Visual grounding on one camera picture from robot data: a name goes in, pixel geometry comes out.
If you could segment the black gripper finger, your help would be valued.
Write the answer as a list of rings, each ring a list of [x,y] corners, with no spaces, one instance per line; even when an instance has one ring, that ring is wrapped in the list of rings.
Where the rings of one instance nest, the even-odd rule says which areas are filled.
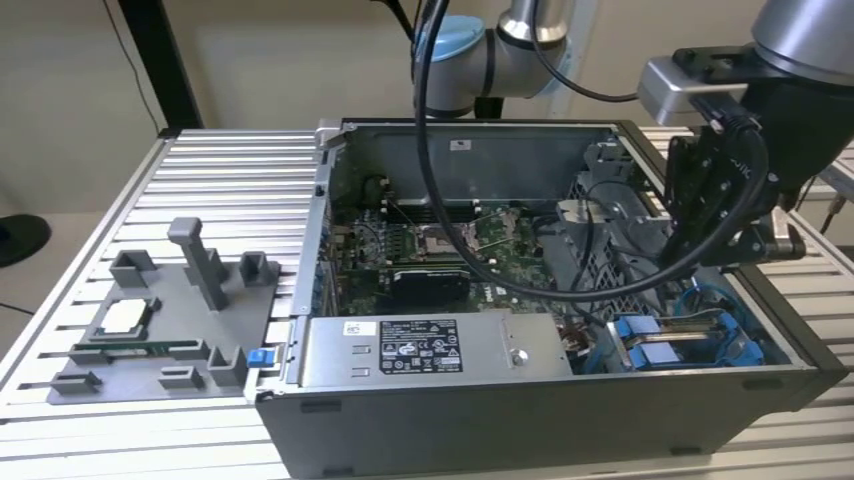
[[[665,207],[671,233],[659,254],[659,265],[670,266],[706,240],[721,223],[731,190],[721,169],[723,154],[714,133],[674,137],[669,144]]]
[[[702,266],[759,264],[771,260],[774,234],[769,221],[753,222],[705,253]]]

